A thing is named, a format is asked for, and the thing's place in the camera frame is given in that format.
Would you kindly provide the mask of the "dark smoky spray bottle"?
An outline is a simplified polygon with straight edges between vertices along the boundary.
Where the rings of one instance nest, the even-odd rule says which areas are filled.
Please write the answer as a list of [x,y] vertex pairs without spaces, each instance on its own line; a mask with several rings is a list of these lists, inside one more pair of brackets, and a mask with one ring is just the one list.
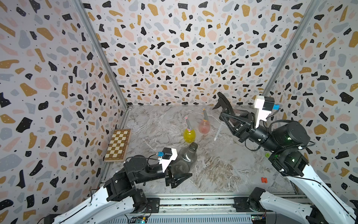
[[177,159],[171,165],[171,171],[174,175],[189,173],[191,167],[197,161],[197,149],[198,144],[192,142],[179,151]]

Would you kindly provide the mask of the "pink transparent spray bottle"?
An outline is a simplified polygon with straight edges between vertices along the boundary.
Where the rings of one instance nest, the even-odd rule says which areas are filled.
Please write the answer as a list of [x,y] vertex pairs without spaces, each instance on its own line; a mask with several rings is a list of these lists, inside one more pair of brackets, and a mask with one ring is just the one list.
[[201,134],[208,134],[210,132],[211,125],[208,120],[203,119],[199,124],[199,132]]

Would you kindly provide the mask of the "yellow spray bottle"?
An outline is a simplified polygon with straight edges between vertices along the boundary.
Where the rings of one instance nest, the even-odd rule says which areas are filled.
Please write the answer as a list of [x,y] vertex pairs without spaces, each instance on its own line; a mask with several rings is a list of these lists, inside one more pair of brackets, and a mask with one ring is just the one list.
[[196,132],[192,129],[185,129],[183,134],[184,141],[187,143],[195,142]]

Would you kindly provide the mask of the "black spray nozzle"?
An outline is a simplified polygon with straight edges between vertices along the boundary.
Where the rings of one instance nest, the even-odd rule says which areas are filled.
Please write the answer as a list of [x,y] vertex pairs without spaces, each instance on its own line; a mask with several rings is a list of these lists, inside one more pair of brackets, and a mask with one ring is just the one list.
[[231,106],[229,100],[226,98],[226,96],[220,91],[217,93],[217,96],[218,96],[218,102],[214,106],[213,110],[221,107],[222,112],[219,116],[219,120],[221,121],[221,123],[220,123],[219,129],[216,133],[216,136],[214,138],[214,141],[216,141],[218,139],[219,133],[221,132],[224,125],[227,126],[229,128],[229,130],[231,130],[231,125],[229,124],[229,120],[230,120],[230,118],[232,118],[232,116],[235,116],[234,109],[232,108],[232,106]]

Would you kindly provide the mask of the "grey yellow spray nozzle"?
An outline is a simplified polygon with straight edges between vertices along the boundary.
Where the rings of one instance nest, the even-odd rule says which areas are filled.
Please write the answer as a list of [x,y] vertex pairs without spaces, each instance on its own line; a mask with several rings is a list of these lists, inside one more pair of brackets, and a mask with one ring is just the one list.
[[203,114],[204,114],[204,120],[207,122],[208,121],[208,114],[206,112],[206,109],[203,109]]

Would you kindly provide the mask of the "grey pink spray nozzle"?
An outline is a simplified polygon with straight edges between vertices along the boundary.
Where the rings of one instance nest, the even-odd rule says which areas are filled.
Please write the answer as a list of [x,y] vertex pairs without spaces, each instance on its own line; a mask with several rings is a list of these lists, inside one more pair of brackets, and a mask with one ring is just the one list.
[[191,131],[193,128],[192,128],[192,126],[190,124],[190,121],[189,121],[188,117],[185,117],[185,121],[186,121],[188,131]]

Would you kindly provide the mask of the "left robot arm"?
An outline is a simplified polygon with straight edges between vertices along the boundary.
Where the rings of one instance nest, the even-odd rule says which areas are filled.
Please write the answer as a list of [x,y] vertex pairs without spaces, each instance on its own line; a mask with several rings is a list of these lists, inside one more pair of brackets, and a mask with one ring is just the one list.
[[46,224],[102,224],[132,212],[147,212],[148,200],[138,183],[165,179],[166,186],[178,187],[191,173],[172,174],[171,167],[148,164],[148,158],[136,155],[124,163],[124,167],[90,197],[75,208],[61,215],[50,214],[44,218]]

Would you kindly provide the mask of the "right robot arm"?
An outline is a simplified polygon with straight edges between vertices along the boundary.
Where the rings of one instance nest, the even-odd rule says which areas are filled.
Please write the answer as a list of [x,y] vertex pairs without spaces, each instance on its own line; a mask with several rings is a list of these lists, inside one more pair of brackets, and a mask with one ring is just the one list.
[[309,204],[295,203],[288,199],[275,196],[268,191],[256,187],[239,208],[252,211],[274,211],[285,215],[301,224],[356,224],[358,210],[343,202],[328,188],[316,174],[301,150],[312,146],[304,127],[296,121],[282,120],[284,126],[272,130],[259,125],[255,127],[254,115],[245,110],[237,114],[225,108],[220,114],[230,132],[240,142],[251,140],[271,152],[268,160],[283,176],[292,181],[312,202]]

